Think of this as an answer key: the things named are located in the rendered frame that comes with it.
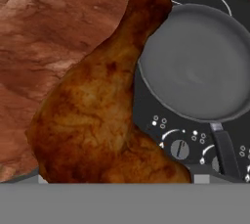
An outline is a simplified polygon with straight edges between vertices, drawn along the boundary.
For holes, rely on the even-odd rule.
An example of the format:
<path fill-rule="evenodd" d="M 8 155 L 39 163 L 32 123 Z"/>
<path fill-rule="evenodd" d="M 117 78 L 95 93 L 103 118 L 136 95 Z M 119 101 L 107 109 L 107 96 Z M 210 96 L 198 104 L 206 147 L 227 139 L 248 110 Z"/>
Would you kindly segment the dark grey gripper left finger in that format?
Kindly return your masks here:
<path fill-rule="evenodd" d="M 47 184 L 47 181 L 42 178 L 39 174 L 39 168 L 33 169 L 31 172 L 15 177 L 14 179 L 8 180 L 8 183 L 38 183 L 38 184 Z"/>

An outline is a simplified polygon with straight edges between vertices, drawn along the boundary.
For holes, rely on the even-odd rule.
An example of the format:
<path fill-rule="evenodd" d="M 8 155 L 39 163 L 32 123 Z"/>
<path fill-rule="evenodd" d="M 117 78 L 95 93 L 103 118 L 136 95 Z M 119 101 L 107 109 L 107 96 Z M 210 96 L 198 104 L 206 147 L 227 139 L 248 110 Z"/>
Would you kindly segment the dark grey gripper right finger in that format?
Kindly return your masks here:
<path fill-rule="evenodd" d="M 242 183 L 242 180 L 222 175 L 208 165 L 191 165 L 188 170 L 193 184 Z"/>

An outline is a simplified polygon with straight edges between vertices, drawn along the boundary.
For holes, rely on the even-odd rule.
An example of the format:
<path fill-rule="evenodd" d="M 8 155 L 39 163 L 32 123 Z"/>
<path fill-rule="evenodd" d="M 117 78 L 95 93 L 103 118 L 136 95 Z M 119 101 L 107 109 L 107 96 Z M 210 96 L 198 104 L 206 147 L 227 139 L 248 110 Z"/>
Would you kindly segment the brown roasted chicken drumstick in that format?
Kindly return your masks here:
<path fill-rule="evenodd" d="M 26 138 L 47 182 L 190 182 L 188 169 L 133 121 L 137 60 L 171 9 L 171 0 L 129 0 L 109 38 L 42 102 Z"/>

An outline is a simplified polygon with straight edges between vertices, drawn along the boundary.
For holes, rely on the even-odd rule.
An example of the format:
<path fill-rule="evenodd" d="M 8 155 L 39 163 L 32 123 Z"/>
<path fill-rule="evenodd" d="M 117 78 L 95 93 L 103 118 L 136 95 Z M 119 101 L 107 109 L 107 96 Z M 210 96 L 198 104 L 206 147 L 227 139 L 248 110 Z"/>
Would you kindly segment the grey frying pan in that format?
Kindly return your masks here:
<path fill-rule="evenodd" d="M 167 110 L 210 125 L 222 172 L 239 178 L 223 124 L 250 112 L 250 31 L 218 9 L 176 5 L 146 42 L 139 70 Z"/>

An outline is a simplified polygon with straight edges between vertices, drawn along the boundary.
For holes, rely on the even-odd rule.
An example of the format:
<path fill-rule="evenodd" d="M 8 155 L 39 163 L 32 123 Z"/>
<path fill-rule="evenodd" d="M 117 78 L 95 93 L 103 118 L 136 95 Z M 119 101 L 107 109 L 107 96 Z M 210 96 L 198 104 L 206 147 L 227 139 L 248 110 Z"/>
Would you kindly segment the grey round hob knob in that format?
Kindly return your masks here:
<path fill-rule="evenodd" d="M 218 162 L 218 158 L 217 157 L 214 157 L 212 159 L 212 168 L 216 171 L 216 172 L 220 172 L 220 165 L 219 165 L 219 162 Z"/>
<path fill-rule="evenodd" d="M 188 143 L 184 140 L 176 140 L 171 145 L 171 155 L 175 159 L 184 160 L 189 155 Z"/>

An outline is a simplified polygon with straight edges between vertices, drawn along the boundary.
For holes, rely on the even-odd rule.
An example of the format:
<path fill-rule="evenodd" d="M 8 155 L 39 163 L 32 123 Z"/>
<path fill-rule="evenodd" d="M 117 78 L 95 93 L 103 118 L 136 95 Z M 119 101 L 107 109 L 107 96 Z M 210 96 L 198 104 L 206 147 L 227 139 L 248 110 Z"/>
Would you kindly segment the black hob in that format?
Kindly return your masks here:
<path fill-rule="evenodd" d="M 197 4 L 218 9 L 236 19 L 250 31 L 250 0 L 172 0 L 176 5 Z M 183 165 L 208 165 L 218 157 L 212 130 L 207 123 L 181 118 L 167 110 L 150 93 L 144 83 L 139 65 L 135 76 L 134 120 L 149 134 L 169 157 Z M 233 121 L 225 122 L 236 155 L 240 177 L 234 178 L 250 183 L 250 112 Z M 171 155 L 171 145 L 184 140 L 189 146 L 189 155 L 184 160 Z"/>

